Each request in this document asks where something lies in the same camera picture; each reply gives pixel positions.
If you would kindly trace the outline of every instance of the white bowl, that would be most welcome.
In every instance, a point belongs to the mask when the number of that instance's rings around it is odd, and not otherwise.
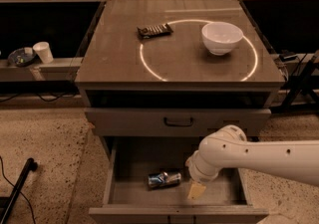
[[[224,55],[236,48],[243,38],[241,29],[226,22],[211,22],[203,26],[201,36],[211,54]]]

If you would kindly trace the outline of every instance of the brown tabletop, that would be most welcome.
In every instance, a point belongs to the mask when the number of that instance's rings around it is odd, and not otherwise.
[[[200,33],[210,21],[241,28],[239,47],[210,55]],[[137,27],[163,23],[171,35],[138,37]],[[283,78],[237,0],[108,0],[76,82],[280,87]]]

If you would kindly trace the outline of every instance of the white robotic arm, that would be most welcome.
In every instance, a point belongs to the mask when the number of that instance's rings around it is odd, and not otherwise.
[[[186,165],[201,184],[222,168],[247,168],[319,186],[319,140],[248,142],[239,127],[228,125],[204,138]]]

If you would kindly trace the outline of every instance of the black metal rod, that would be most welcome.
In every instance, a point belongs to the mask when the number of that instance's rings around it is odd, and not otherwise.
[[[8,220],[10,213],[12,211],[12,208],[13,208],[13,206],[14,206],[14,204],[15,204],[15,202],[20,194],[20,191],[24,185],[24,182],[27,179],[29,172],[35,171],[37,169],[37,167],[38,167],[38,164],[34,161],[33,158],[29,158],[26,161],[26,163],[25,163],[25,165],[20,173],[19,178],[12,189],[11,195],[7,200],[7,203],[4,207],[4,210],[1,212],[0,224],[5,224],[6,221]]]

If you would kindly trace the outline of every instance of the black stand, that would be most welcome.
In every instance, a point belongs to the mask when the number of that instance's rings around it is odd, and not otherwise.
[[[284,99],[281,106],[272,109],[272,112],[287,112],[299,93],[302,93],[303,95],[309,94],[316,103],[314,108],[319,108],[319,97],[309,86],[311,75],[316,69],[319,69],[319,50],[314,54],[312,59],[308,61],[296,83],[293,85],[293,87],[291,87],[289,94]]]
[[[0,212],[0,224],[5,224],[8,220],[29,172],[35,171],[37,168],[38,164],[33,160],[33,158],[29,158],[20,173],[19,179],[12,189],[11,195],[9,197],[0,197],[0,210],[2,210]]]

